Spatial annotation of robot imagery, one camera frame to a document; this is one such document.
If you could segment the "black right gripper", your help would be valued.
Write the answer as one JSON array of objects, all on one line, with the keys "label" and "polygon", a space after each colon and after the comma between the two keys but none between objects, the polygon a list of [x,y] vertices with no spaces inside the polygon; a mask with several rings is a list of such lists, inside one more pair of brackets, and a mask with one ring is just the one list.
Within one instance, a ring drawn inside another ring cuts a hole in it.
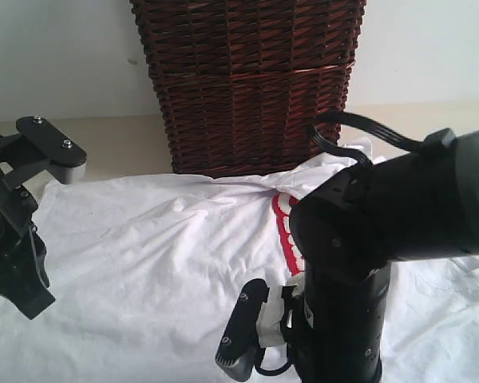
[{"label": "black right gripper", "polygon": [[301,382],[314,382],[311,366],[311,329],[304,309],[303,274],[292,276],[282,288],[283,319],[280,324],[287,344],[287,360],[295,367]]}]

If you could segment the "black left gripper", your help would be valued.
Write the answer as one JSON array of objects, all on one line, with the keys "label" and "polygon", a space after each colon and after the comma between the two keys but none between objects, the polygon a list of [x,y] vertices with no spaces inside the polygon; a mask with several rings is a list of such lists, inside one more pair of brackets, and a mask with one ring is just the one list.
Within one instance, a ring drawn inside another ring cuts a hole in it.
[{"label": "black left gripper", "polygon": [[55,302],[45,269],[46,245],[32,216],[38,203],[22,184],[10,189],[0,168],[0,295],[28,319],[36,318]]}]

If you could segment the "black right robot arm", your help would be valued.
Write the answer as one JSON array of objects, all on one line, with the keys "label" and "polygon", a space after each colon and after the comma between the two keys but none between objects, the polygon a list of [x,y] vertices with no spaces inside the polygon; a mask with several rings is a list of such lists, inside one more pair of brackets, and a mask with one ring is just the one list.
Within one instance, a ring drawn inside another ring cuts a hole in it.
[{"label": "black right robot arm", "polygon": [[304,382],[377,382],[395,262],[479,255],[479,130],[356,164],[292,209],[304,260],[288,349]]}]

